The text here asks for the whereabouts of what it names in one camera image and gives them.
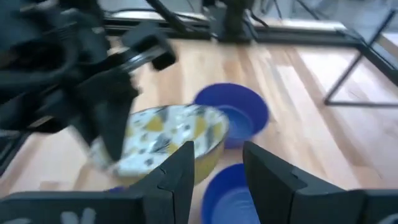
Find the black bracket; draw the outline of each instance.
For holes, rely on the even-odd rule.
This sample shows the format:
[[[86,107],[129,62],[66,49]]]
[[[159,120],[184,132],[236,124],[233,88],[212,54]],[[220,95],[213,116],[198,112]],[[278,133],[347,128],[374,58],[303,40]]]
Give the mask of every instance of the black bracket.
[[[327,93],[324,104],[327,106],[358,106],[367,108],[398,108],[398,103],[371,103],[371,102],[351,102],[351,101],[332,101],[332,98],[336,95],[337,91],[341,88],[349,76],[353,73],[353,70],[357,67],[363,57],[367,57],[370,61],[377,62],[375,65],[380,69],[388,79],[390,79],[395,85],[398,84],[398,71],[392,65],[390,65],[385,59],[378,55],[372,45],[380,38],[384,29],[390,24],[396,14],[396,10],[391,10],[382,24],[377,29],[369,43],[365,43],[364,46],[359,48],[359,54],[351,62],[344,73],[339,77],[336,83],[332,86],[331,90]]]

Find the metal rod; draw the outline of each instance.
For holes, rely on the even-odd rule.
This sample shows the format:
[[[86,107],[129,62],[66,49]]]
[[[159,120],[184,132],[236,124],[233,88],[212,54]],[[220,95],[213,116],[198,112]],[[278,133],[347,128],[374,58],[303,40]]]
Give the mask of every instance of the metal rod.
[[[363,108],[398,108],[398,103],[330,101],[328,106],[357,106]]]
[[[391,10],[388,13],[388,15],[384,19],[383,23],[381,24],[381,26],[377,29],[377,32],[373,35],[371,41],[367,44],[368,46],[372,46],[378,40],[382,31],[389,25],[391,20],[394,18],[395,14],[396,14],[395,10]],[[342,74],[342,76],[339,77],[337,82],[333,85],[333,87],[331,88],[331,90],[329,91],[327,96],[325,97],[325,99],[323,101],[324,104],[330,105],[330,103],[331,103],[330,99],[336,94],[336,92],[340,89],[342,84],[344,84],[344,82],[347,80],[349,75],[351,75],[351,72],[358,65],[359,61],[361,61],[363,56],[364,55],[363,55],[362,51],[359,51],[359,55],[354,59],[354,61],[351,63],[351,65],[349,65],[349,67],[345,70],[345,72]]]

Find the yellow bowl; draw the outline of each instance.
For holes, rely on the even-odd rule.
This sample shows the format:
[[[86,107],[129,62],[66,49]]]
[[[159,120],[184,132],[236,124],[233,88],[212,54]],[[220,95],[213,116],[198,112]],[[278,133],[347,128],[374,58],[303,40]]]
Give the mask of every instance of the yellow bowl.
[[[131,185],[155,169],[186,141],[195,144],[195,185],[205,179],[224,149],[228,118],[209,106],[170,105],[130,115],[120,161],[112,162],[101,138],[88,153],[93,164]]]

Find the blue plastic bowl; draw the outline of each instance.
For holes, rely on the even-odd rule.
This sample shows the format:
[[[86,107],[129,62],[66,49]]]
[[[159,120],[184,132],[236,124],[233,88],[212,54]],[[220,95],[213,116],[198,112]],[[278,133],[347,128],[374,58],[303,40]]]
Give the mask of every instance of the blue plastic bowl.
[[[211,180],[201,208],[203,224],[260,224],[243,164],[227,167]]]
[[[251,89],[237,84],[210,85],[197,94],[194,104],[213,106],[228,116],[227,149],[241,147],[261,131],[269,119],[264,100]]]

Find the black cable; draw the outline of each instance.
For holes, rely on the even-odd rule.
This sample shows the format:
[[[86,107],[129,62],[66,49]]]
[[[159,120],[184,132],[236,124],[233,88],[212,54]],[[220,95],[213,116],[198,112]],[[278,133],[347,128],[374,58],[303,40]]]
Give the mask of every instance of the black cable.
[[[276,7],[276,11],[278,12],[279,19],[283,19],[282,18],[282,13],[280,12],[280,9],[279,9],[278,0],[274,0],[274,4],[275,4],[275,7]]]
[[[118,9],[115,11],[104,10],[104,12],[107,13],[109,16],[114,16],[115,14],[120,13],[120,12],[156,12],[157,13],[157,11],[155,9],[139,9],[139,8],[125,8],[125,9]],[[176,12],[173,12],[173,13],[176,16],[183,18],[183,19],[190,19],[190,20],[196,21],[196,22],[208,22],[207,20],[200,19],[195,16],[188,16],[188,15],[179,14]]]
[[[256,22],[260,23],[261,25],[263,25],[265,28],[268,28],[269,25],[266,24],[262,19],[258,18],[252,9],[250,9],[250,17],[252,17],[252,19],[254,19]]]
[[[193,5],[192,5],[191,1],[187,0],[187,3],[188,3],[188,4],[189,4],[189,6],[191,7],[191,9],[192,9],[192,12],[195,12],[195,8],[193,7]]]

